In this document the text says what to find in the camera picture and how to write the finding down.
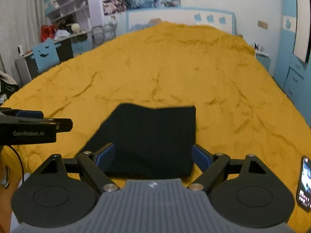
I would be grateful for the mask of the black pants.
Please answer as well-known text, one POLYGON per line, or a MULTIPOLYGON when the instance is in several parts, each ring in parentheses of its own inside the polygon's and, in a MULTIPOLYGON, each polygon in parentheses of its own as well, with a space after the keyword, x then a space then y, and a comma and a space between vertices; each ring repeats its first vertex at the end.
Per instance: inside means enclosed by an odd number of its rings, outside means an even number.
POLYGON ((196 143, 196 108, 147 108, 120 104, 81 149, 95 153, 115 146, 110 164, 99 168, 109 177, 174 179, 191 175, 196 143))

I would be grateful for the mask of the pile of clothes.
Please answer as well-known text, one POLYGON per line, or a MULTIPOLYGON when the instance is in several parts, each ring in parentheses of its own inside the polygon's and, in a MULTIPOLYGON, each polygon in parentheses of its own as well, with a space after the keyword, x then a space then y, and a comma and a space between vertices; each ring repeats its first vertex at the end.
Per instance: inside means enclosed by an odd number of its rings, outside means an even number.
POLYGON ((1 89, 0 104, 4 104, 15 92, 19 90, 17 82, 8 74, 0 70, 1 89))

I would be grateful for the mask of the white desk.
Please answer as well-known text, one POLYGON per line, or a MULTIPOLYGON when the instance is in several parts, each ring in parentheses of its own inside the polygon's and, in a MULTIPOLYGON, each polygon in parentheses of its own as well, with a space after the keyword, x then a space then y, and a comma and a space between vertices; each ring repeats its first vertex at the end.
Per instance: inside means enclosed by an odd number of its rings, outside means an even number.
POLYGON ((51 39, 15 60, 21 84, 25 85, 50 68, 92 49, 89 30, 72 34, 58 41, 51 39))

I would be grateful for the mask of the yellow bed cover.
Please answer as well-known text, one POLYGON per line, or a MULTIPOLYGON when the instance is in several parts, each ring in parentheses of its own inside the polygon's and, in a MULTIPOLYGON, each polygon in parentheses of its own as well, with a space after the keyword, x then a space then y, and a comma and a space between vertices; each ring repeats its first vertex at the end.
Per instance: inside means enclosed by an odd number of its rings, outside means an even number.
POLYGON ((296 201, 310 127, 241 37, 163 22, 49 69, 3 107, 73 122, 54 143, 2 146, 28 172, 11 200, 16 232, 310 232, 296 201), (195 144, 213 164, 107 176, 81 149, 120 104, 195 106, 195 144))

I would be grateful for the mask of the red bag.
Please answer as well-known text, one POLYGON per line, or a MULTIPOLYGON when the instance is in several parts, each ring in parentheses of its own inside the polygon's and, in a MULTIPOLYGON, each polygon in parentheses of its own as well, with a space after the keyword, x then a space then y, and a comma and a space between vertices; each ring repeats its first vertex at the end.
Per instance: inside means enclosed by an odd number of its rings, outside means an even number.
POLYGON ((47 39, 54 39, 58 27, 55 25, 42 25, 41 26, 41 42, 43 43, 47 39))

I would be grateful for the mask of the white globe lamp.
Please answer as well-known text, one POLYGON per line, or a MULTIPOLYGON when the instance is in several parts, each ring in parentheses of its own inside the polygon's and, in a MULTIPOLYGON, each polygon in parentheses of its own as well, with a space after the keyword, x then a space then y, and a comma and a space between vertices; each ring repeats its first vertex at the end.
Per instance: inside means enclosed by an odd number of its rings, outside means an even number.
POLYGON ((79 32, 81 31, 80 25, 79 25, 78 23, 73 23, 73 24, 71 25, 71 31, 72 31, 73 33, 79 33, 79 32))

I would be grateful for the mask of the white curtain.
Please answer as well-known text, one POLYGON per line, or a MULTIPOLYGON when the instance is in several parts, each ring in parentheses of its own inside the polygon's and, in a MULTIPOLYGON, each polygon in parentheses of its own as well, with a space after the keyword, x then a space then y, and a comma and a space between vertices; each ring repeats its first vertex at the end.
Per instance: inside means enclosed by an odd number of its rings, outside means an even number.
POLYGON ((45 22, 43 0, 1 0, 1 70, 17 82, 17 48, 30 50, 37 45, 45 22))

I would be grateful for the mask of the smartphone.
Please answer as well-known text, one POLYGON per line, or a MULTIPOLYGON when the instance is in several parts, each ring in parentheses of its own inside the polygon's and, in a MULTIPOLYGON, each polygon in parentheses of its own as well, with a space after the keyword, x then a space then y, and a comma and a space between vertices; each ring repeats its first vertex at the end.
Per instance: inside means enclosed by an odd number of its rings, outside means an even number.
POLYGON ((301 170, 296 191, 296 201, 299 207, 310 212, 311 207, 311 168, 310 159, 306 156, 301 158, 301 170))

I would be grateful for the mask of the metal chair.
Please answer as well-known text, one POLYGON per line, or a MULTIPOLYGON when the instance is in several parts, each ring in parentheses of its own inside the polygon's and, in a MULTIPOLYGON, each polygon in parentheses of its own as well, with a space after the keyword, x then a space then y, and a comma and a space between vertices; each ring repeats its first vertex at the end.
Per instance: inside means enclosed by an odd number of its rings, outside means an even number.
POLYGON ((102 25, 94 26, 91 29, 93 46, 97 47, 116 38, 116 28, 118 22, 115 16, 110 17, 110 21, 102 25))

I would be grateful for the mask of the blue nightstand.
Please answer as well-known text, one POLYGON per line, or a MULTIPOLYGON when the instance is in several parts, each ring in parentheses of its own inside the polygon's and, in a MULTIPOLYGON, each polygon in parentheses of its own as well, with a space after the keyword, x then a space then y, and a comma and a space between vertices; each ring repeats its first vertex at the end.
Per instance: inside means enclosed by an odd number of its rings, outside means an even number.
POLYGON ((264 47, 261 44, 253 43, 252 46, 255 50, 256 59, 264 66, 267 71, 269 71, 271 64, 269 54, 265 52, 264 47))

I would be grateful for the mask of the blue wardrobe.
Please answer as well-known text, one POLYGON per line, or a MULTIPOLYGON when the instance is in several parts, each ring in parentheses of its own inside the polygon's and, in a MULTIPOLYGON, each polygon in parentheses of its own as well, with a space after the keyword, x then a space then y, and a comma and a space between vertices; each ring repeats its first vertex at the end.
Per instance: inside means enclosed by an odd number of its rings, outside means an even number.
POLYGON ((310 125, 310 0, 281 0, 282 26, 273 78, 310 125))

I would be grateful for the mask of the white blue headboard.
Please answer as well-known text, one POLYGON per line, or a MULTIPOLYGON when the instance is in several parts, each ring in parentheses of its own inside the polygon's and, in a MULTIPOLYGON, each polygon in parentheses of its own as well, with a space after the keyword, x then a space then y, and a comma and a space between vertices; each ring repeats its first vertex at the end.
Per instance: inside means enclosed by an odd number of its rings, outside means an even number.
POLYGON ((130 10, 126 13, 127 32, 140 30, 160 22, 208 25, 232 35, 236 34, 235 14, 225 10, 167 7, 161 9, 130 10))

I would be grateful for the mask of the wardrobe mirror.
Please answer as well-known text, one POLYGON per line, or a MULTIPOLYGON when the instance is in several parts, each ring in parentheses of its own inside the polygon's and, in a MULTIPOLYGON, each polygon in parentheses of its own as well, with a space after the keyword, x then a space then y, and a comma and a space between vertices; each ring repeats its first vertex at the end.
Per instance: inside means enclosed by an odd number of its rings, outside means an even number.
POLYGON ((308 63, 310 56, 310 0, 296 0, 297 22, 294 55, 308 63))

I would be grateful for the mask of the wall shelf unit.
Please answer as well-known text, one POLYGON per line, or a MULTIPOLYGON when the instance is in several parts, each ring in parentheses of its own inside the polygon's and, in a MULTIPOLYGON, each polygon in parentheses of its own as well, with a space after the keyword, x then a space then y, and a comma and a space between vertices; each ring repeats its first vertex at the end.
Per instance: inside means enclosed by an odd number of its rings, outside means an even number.
POLYGON ((81 31, 89 31, 91 17, 88 0, 44 0, 45 16, 48 24, 66 28, 77 23, 81 31))

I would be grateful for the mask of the wall posters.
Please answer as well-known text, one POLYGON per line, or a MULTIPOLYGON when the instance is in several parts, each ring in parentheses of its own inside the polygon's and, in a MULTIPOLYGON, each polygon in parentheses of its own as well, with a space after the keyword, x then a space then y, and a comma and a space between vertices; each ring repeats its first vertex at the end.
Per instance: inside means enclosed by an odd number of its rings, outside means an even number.
POLYGON ((181 0, 104 0, 102 5, 104 16, 110 16, 128 10, 180 7, 181 0))

